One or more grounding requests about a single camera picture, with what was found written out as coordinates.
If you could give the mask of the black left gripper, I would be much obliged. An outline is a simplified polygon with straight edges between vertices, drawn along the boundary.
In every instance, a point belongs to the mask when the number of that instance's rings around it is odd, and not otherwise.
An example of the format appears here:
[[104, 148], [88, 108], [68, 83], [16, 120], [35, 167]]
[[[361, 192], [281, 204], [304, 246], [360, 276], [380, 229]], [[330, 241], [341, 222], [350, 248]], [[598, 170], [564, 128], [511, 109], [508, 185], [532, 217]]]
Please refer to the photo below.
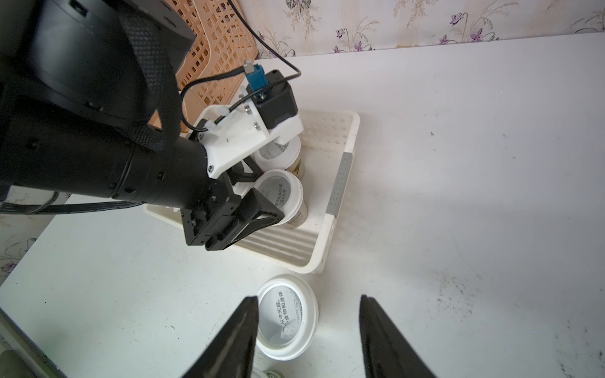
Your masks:
[[181, 210], [186, 244], [224, 250], [281, 222], [285, 214], [258, 189], [250, 189], [243, 200], [233, 191], [232, 184], [253, 183], [261, 175], [262, 169], [253, 157], [246, 157], [228, 170], [230, 179], [211, 180], [209, 189], [193, 207]]

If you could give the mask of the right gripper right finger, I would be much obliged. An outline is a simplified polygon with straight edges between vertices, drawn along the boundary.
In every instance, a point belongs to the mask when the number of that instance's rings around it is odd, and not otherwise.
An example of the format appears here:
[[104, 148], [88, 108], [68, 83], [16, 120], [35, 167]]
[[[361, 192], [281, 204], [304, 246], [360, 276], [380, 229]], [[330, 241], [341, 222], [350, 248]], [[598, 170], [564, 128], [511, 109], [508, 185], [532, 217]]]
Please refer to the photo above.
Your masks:
[[375, 298], [361, 297], [359, 327], [366, 377], [436, 378]]

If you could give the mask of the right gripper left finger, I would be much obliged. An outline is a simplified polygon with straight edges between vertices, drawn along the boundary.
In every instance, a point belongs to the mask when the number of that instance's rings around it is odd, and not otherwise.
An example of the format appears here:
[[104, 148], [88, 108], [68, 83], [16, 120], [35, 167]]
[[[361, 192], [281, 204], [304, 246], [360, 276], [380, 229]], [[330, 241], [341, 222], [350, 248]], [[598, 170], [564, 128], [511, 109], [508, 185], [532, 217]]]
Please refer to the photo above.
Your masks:
[[258, 297], [245, 297], [183, 377], [251, 377], [258, 320]]

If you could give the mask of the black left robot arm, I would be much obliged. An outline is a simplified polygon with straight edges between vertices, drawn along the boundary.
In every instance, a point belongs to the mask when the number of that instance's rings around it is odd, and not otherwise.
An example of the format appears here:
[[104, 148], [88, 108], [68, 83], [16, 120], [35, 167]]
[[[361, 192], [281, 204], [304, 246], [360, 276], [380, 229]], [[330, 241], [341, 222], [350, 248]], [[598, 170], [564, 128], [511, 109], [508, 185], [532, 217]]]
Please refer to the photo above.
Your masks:
[[2, 213], [171, 206], [187, 244], [207, 250], [272, 225], [257, 191], [210, 178], [205, 146], [180, 135], [175, 75], [194, 40], [164, 1], [2, 2], [1, 186], [98, 198]]

